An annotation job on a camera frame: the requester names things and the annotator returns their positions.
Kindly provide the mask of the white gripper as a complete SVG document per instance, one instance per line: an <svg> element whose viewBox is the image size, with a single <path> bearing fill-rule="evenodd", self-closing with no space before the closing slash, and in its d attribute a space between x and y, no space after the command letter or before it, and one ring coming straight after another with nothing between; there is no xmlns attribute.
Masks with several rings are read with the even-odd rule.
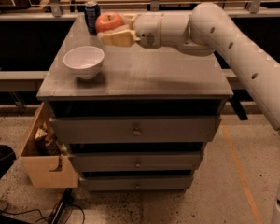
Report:
<svg viewBox="0 0 280 224"><path fill-rule="evenodd" d="M127 25L100 32L98 40L107 46L131 47L136 42L143 48L157 49L161 46L161 14L148 12L141 15L122 14Z"/></svg>

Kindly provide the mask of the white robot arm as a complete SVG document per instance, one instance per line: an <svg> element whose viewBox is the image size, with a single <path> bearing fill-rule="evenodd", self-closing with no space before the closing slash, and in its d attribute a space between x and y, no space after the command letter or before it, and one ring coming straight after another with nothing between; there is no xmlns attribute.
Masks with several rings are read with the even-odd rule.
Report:
<svg viewBox="0 0 280 224"><path fill-rule="evenodd" d="M95 29L99 41L108 46L171 47L196 56L217 52L280 135L280 64L218 5L201 3L191 12L105 12Z"/></svg>

